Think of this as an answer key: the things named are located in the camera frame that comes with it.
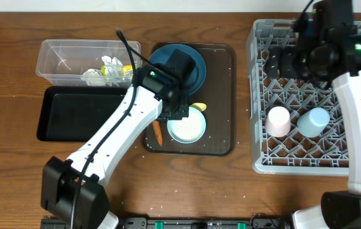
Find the white rice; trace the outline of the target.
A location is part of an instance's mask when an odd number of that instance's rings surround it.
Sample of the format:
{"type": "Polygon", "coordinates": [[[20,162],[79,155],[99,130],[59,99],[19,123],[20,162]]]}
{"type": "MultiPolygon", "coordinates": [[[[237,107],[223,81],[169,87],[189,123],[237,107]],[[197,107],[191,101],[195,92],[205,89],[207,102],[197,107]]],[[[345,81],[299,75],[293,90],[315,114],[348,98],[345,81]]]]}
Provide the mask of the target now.
{"type": "Polygon", "coordinates": [[[193,112],[187,118],[174,121],[171,130],[174,136],[182,142],[197,140],[202,133],[200,114],[193,112]]]}

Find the light blue bowl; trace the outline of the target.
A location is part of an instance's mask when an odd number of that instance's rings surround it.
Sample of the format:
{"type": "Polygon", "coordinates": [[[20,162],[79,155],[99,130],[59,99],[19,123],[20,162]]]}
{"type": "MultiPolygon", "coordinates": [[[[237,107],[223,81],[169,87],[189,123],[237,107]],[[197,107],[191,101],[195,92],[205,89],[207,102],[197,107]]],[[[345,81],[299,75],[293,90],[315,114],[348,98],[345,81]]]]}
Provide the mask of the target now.
{"type": "Polygon", "coordinates": [[[171,138],[182,144],[191,144],[199,140],[205,133],[206,126],[202,112],[192,107],[189,107],[188,117],[167,121],[167,130],[171,138]]]}

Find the pink plastic cup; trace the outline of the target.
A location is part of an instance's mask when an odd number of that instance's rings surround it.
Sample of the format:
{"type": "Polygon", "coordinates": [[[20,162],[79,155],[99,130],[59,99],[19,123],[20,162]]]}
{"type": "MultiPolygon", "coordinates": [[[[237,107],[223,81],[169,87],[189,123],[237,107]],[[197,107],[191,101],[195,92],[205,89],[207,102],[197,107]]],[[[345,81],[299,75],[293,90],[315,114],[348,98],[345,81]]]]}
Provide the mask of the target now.
{"type": "Polygon", "coordinates": [[[266,117],[265,128],[273,137],[286,136],[291,129],[289,111],[283,106],[271,108],[266,117]]]}

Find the light blue plastic cup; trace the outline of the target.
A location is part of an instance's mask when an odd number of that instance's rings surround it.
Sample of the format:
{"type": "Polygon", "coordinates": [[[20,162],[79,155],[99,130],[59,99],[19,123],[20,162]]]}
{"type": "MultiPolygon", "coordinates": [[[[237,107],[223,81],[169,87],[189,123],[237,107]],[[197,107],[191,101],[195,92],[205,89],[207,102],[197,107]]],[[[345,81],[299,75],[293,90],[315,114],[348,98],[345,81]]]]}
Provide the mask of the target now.
{"type": "Polygon", "coordinates": [[[300,134],[305,137],[320,135],[330,121],[329,113],[323,108],[313,108],[297,121],[300,134]]]}

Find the white tissue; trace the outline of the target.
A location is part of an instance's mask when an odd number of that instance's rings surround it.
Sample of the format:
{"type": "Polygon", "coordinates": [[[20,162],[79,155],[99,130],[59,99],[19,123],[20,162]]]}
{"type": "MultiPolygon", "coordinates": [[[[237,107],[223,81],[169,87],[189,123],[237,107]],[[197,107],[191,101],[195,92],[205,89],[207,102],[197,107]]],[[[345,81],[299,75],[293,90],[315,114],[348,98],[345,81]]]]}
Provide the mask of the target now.
{"type": "Polygon", "coordinates": [[[104,87],[118,86],[118,81],[123,79],[124,65],[116,57],[101,57],[103,65],[100,69],[88,69],[85,71],[81,80],[85,81],[88,86],[104,87]]]}

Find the yellow snack wrapper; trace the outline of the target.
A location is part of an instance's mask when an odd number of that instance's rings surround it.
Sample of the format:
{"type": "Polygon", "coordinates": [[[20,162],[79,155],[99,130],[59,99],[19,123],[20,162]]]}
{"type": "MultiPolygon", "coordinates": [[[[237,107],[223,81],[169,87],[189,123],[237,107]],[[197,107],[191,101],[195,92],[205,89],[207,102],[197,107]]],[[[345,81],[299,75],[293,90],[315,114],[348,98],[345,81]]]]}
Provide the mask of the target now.
{"type": "Polygon", "coordinates": [[[120,65],[107,65],[101,67],[102,74],[104,76],[123,76],[130,77],[133,76],[133,67],[120,66],[120,65]]]}

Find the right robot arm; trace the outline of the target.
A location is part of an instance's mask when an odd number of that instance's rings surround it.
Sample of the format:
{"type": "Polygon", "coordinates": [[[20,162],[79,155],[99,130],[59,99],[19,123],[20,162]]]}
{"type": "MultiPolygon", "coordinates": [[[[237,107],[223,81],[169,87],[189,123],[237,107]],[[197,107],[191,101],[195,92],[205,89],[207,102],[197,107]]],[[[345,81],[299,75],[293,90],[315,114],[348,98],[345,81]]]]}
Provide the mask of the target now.
{"type": "Polygon", "coordinates": [[[269,51],[265,73],[333,89],[344,121],[348,188],[328,191],[319,205],[290,215],[282,228],[361,228],[361,34],[351,1],[309,2],[292,25],[295,46],[269,51]]]}

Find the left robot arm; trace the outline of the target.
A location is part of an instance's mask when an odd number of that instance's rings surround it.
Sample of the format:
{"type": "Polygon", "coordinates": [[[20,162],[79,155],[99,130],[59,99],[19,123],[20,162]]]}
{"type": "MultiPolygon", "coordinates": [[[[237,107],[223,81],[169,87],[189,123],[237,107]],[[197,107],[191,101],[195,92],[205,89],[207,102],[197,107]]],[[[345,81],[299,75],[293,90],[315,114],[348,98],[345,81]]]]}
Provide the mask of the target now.
{"type": "Polygon", "coordinates": [[[116,228],[106,186],[149,124],[188,116],[186,83],[195,67],[192,56],[175,49],[164,64],[137,68],[121,104],[90,140],[67,159],[53,156],[44,165],[41,207],[69,228],[116,228]]]}

